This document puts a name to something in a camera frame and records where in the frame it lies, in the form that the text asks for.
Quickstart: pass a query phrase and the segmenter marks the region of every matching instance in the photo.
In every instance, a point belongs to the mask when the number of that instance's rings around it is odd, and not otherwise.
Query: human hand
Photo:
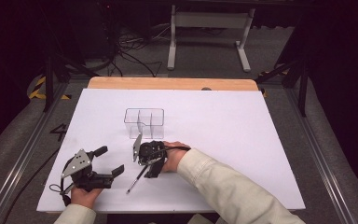
[[[92,191],[87,192],[85,189],[73,187],[71,190],[71,203],[79,204],[92,209],[94,207],[95,200],[102,191],[103,189],[93,189]]]
[[[190,147],[188,145],[185,145],[181,142],[165,142],[164,145],[166,147]],[[170,149],[167,150],[167,157],[168,159],[165,161],[164,166],[162,167],[162,172],[176,172],[178,168],[179,161],[185,156],[187,153],[186,150],[182,149]]]

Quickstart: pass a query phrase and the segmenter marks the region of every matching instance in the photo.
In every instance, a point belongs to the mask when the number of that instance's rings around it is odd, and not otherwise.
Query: marker
[[[146,165],[144,167],[144,169],[142,169],[141,173],[138,174],[138,176],[136,176],[136,179],[132,182],[130,188],[127,190],[127,194],[130,193],[130,191],[132,190],[132,188],[135,186],[136,182],[138,182],[139,178],[141,178],[142,174],[145,172],[145,170],[147,169],[148,165]]]

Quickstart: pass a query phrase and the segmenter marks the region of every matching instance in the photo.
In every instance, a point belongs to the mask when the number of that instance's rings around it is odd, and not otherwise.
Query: person's right hand
[[[166,147],[190,147],[181,142],[164,142]],[[179,161],[185,156],[187,153],[186,150],[182,149],[170,149],[167,150],[167,161],[165,161],[164,166],[162,167],[162,172],[176,172],[178,168]]]

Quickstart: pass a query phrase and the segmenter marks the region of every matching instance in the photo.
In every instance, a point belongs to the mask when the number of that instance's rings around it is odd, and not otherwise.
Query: white board
[[[124,116],[127,108],[164,109],[164,141],[181,141],[226,163],[268,190],[287,209],[304,209],[281,141],[259,91],[137,91],[83,90],[62,148],[54,162],[37,211],[64,209],[59,193],[63,166],[79,149],[102,146],[108,152],[94,158],[93,170],[125,172],[105,189],[94,209],[100,213],[210,212],[198,192],[175,173],[141,178],[126,194],[143,167],[132,162],[132,145]],[[65,179],[65,186],[71,178]]]

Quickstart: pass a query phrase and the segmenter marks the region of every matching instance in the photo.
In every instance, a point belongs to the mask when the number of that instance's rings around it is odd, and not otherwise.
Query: white sleeve
[[[196,149],[185,154],[177,172],[227,223],[304,223],[251,179]]]
[[[92,224],[96,213],[88,207],[69,204],[54,224]]]

